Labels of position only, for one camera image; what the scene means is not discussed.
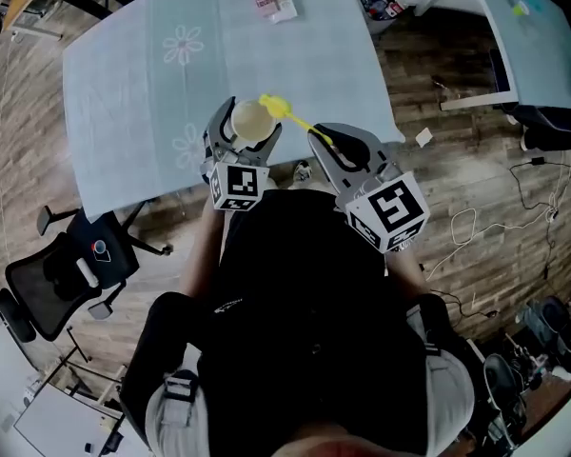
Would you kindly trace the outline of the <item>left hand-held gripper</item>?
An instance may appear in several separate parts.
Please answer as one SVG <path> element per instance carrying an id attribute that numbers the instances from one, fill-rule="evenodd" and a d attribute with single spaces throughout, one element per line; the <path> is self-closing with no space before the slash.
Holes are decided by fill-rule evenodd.
<path id="1" fill-rule="evenodd" d="M 277 123 L 265 140 L 236 151 L 232 136 L 225 132 L 234 107 L 235 97 L 231 96 L 210 118 L 203 134 L 205 159 L 200 172 L 216 210 L 249 211 L 263 197 L 266 162 L 282 133 L 282 124 Z"/>

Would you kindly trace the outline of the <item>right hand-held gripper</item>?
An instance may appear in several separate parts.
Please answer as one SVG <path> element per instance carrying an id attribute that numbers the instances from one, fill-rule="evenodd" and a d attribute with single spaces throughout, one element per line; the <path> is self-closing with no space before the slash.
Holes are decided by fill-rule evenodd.
<path id="1" fill-rule="evenodd" d="M 307 135 L 346 221 L 380 253 L 406 248 L 424 228 L 429 209 L 413 174 L 404 172 L 373 133 L 319 123 Z M 369 172 L 358 168 L 375 168 Z"/>

